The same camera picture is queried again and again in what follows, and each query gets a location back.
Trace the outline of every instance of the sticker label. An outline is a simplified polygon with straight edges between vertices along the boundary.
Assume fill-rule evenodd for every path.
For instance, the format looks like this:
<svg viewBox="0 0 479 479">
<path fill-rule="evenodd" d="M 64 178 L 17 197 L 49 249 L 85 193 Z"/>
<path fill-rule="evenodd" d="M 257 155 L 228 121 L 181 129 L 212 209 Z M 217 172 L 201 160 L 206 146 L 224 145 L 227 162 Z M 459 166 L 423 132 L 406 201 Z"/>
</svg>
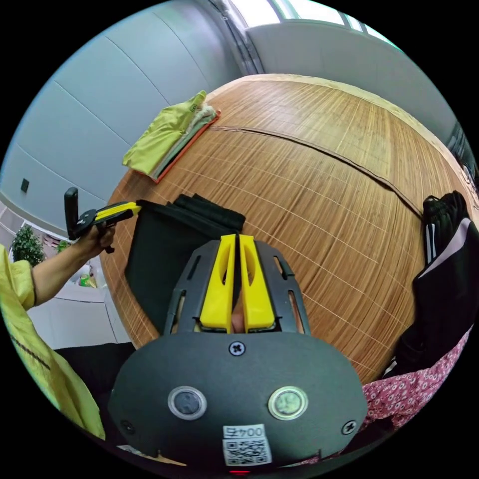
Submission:
<svg viewBox="0 0 479 479">
<path fill-rule="evenodd" d="M 223 454 L 227 466 L 261 466 L 272 462 L 264 424 L 223 426 Z"/>
</svg>

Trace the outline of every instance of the pink floral fabric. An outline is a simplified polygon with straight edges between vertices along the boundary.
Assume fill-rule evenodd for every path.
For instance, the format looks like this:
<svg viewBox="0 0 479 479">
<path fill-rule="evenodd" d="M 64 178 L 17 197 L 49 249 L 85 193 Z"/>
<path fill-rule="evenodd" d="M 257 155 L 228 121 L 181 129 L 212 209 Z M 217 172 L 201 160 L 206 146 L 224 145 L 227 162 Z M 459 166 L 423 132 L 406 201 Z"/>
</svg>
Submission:
<svg viewBox="0 0 479 479">
<path fill-rule="evenodd" d="M 363 386 L 368 415 L 361 429 L 377 419 L 390 417 L 395 429 L 410 421 L 432 398 L 458 360 L 469 337 L 469 330 L 456 347 L 434 366 L 414 373 L 379 379 Z"/>
</svg>

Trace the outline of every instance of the green plant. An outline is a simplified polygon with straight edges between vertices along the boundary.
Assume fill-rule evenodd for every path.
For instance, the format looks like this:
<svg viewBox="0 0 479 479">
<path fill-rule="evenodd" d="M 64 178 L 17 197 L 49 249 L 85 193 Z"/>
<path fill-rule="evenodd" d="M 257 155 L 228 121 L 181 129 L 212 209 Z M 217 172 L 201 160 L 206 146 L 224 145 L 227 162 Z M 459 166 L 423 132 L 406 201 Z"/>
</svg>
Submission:
<svg viewBox="0 0 479 479">
<path fill-rule="evenodd" d="M 64 249 L 67 249 L 70 246 L 70 243 L 68 241 L 60 241 L 58 243 L 58 246 L 55 248 L 58 253 L 62 252 Z"/>
<path fill-rule="evenodd" d="M 27 260 L 31 266 L 36 266 L 45 259 L 39 238 L 30 225 L 23 225 L 11 244 L 13 261 Z"/>
</svg>

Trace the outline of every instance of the person's arm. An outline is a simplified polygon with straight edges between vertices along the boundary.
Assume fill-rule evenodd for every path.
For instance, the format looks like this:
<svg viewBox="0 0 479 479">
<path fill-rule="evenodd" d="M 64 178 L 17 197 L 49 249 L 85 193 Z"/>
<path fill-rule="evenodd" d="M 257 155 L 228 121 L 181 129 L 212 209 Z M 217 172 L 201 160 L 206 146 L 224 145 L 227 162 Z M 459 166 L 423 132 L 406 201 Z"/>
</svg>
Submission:
<svg viewBox="0 0 479 479">
<path fill-rule="evenodd" d="M 109 228 L 99 239 L 98 229 L 90 232 L 56 256 L 46 259 L 32 269 L 35 306 L 54 298 L 66 282 L 90 259 L 113 242 L 115 228 Z"/>
</svg>

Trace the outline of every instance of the potted plant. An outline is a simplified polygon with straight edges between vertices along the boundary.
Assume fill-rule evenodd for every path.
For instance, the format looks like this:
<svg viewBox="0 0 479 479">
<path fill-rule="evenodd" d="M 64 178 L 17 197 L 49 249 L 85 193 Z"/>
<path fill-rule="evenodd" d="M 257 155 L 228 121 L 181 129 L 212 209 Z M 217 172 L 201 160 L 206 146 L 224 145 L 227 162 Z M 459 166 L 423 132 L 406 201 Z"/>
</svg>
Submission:
<svg viewBox="0 0 479 479">
<path fill-rule="evenodd" d="M 35 235 L 30 225 L 23 225 L 11 244 L 13 261 L 25 259 L 32 267 L 45 259 L 40 239 Z"/>
</svg>

